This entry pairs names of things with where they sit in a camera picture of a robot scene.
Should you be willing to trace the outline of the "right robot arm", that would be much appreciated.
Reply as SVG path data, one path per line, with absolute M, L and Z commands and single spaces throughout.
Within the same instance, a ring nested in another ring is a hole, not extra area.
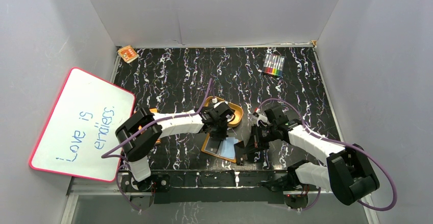
M 358 145 L 342 146 L 308 133 L 298 119 L 289 119 L 281 106 L 260 114 L 253 113 L 253 124 L 247 144 L 243 147 L 244 160 L 256 152 L 269 149 L 270 143 L 281 140 L 313 155 L 322 165 L 301 160 L 287 168 L 286 175 L 261 186 L 271 191 L 288 188 L 301 190 L 314 185 L 330 190 L 344 205 L 351 205 L 380 187 L 378 177 L 367 156 Z

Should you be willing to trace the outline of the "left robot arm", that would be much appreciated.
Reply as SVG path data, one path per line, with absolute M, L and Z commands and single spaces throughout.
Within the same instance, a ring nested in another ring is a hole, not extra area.
M 234 115 L 227 102 L 174 114 L 139 109 L 115 131 L 132 173 L 134 187 L 139 191 L 152 187 L 147 155 L 157 140 L 177 134 L 204 133 L 222 141 L 227 137 L 229 121 Z

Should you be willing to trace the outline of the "orange leather card holder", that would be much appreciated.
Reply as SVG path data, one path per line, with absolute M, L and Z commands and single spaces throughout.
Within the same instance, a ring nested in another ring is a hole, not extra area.
M 210 137 L 209 135 L 206 136 L 204 143 L 202 145 L 201 152 L 203 152 L 203 153 L 205 153 L 204 152 L 205 142 L 207 141 L 207 139 L 209 137 Z M 219 155 L 211 155 L 209 153 L 206 153 L 206 154 L 209 154 L 209 155 L 216 157 L 216 158 L 227 160 L 227 161 L 232 162 L 232 163 L 236 163 L 234 144 L 236 144 L 237 142 L 239 142 L 241 140 L 238 140 L 235 137 L 227 137 L 225 140 L 222 140 L 222 141 L 223 142 L 222 142 L 222 145 L 220 147 Z

